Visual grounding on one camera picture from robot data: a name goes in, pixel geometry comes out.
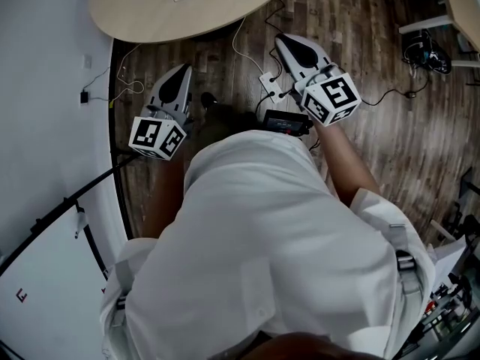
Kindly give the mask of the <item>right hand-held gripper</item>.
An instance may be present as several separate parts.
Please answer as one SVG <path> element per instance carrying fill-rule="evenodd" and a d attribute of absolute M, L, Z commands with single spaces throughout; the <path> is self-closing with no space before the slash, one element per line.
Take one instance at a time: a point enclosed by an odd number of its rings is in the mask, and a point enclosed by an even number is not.
<path fill-rule="evenodd" d="M 300 110 L 326 127 L 355 112 L 362 99 L 351 76 L 318 43 L 294 34 L 278 34 L 274 43 Z"/>

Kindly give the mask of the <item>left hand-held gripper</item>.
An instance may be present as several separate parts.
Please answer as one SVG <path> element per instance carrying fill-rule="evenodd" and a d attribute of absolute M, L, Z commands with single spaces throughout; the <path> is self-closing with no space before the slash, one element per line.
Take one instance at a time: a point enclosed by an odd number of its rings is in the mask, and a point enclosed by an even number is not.
<path fill-rule="evenodd" d="M 192 73 L 190 64 L 180 64 L 154 84 L 140 115 L 133 120 L 131 149 L 148 158 L 173 158 L 187 137 Z"/>

